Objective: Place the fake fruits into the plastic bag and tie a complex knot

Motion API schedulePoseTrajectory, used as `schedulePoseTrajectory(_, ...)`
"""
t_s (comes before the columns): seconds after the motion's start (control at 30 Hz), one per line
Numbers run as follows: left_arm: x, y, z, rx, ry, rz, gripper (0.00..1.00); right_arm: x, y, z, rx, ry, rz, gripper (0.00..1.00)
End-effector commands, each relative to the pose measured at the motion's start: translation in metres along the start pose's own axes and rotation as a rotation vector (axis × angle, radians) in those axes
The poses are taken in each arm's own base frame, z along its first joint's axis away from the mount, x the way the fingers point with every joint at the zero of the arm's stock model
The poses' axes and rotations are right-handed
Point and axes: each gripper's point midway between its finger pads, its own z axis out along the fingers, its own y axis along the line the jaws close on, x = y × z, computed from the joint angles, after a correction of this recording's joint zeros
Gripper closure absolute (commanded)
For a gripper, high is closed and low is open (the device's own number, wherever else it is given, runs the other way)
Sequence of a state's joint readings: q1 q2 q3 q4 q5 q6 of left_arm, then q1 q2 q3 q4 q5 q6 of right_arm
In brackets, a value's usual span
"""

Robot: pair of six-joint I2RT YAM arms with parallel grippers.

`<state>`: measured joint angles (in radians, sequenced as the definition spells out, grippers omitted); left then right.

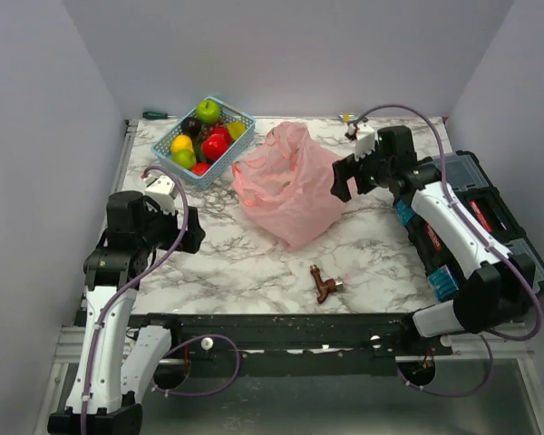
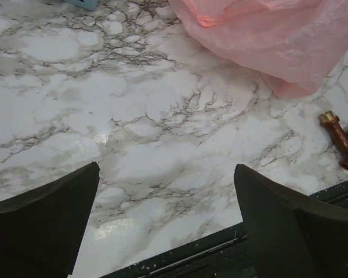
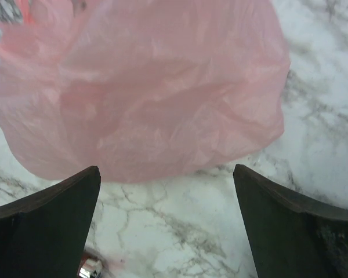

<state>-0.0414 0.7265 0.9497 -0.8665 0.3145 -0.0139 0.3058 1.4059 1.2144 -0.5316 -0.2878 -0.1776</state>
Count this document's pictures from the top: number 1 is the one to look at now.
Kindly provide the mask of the red fake apple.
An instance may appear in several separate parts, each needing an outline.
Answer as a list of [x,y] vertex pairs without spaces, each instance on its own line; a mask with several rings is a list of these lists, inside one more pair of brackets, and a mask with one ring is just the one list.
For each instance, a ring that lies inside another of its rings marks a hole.
[[201,145],[201,150],[208,160],[218,160],[227,150],[229,144],[220,134],[212,134]]

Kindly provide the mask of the green fake apple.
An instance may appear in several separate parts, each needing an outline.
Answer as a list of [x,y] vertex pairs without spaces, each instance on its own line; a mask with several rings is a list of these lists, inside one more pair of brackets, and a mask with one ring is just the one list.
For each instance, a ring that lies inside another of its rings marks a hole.
[[215,124],[220,117],[219,104],[211,99],[203,100],[196,106],[195,115],[205,124]]

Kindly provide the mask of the pink plastic bag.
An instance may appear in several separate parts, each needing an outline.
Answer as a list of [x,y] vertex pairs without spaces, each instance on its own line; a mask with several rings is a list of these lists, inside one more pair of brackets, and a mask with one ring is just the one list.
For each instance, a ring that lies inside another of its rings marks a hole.
[[345,203],[331,193],[332,164],[340,159],[313,140],[304,123],[284,121],[232,164],[232,187],[248,218],[297,250],[345,212]]

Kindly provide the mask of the small red fake fruit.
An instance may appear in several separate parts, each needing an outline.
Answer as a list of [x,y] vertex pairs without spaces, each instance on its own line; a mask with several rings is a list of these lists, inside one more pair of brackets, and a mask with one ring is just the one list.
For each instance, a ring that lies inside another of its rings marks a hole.
[[210,164],[207,162],[197,163],[192,169],[191,172],[198,177],[203,177],[205,173],[210,169]]

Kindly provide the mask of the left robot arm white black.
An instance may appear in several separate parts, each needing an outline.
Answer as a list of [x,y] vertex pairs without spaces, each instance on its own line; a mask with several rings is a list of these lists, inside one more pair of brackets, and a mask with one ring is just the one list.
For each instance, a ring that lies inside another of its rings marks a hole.
[[183,337],[175,320],[155,314],[146,321],[132,356],[124,347],[140,281],[162,250],[199,252],[206,236],[198,211],[180,217],[171,194],[113,193],[107,226],[85,259],[85,330],[72,390],[63,411],[49,417],[51,434],[138,434],[142,396],[162,357],[176,356]]

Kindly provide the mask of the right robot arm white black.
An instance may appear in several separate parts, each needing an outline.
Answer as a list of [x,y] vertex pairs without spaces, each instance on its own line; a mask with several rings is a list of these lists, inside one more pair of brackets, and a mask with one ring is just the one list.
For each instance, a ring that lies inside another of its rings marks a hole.
[[350,124],[345,136],[355,151],[334,163],[332,194],[349,201],[351,181],[357,194],[388,189],[439,301],[411,314],[399,332],[406,353],[422,353],[437,335],[488,331],[527,310],[534,262],[486,230],[439,165],[417,158],[409,128]]

